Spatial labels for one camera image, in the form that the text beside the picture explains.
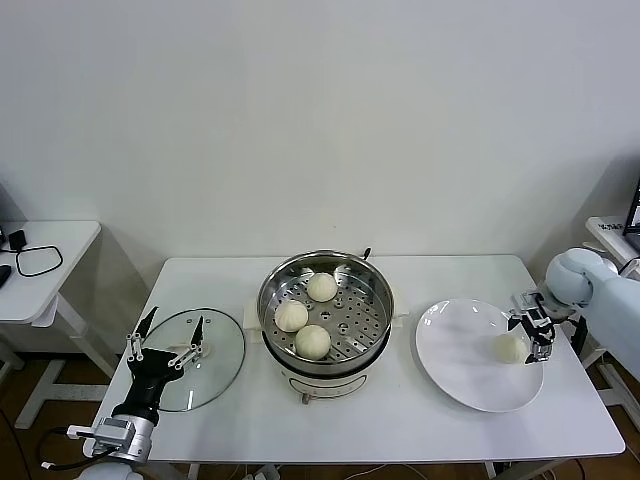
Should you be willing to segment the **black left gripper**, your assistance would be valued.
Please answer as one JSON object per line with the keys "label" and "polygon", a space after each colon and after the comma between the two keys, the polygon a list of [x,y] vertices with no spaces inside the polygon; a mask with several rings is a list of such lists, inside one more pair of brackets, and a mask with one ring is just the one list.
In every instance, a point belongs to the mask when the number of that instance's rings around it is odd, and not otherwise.
{"label": "black left gripper", "polygon": [[181,379],[184,369],[202,356],[203,317],[199,318],[191,341],[182,352],[175,354],[142,349],[157,310],[158,307],[154,306],[138,322],[135,330],[126,336],[127,366],[132,375],[132,384],[124,401],[113,409],[113,415],[157,415],[165,386]]}

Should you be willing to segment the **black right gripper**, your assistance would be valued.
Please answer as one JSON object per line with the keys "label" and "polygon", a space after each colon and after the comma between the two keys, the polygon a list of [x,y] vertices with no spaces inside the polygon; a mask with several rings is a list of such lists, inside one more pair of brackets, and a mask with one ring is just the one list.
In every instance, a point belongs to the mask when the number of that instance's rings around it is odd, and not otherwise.
{"label": "black right gripper", "polygon": [[531,341],[531,352],[525,364],[545,362],[550,358],[550,350],[555,340],[555,328],[548,316],[539,309],[528,309],[523,313],[510,311],[507,329],[513,330],[522,324]]}

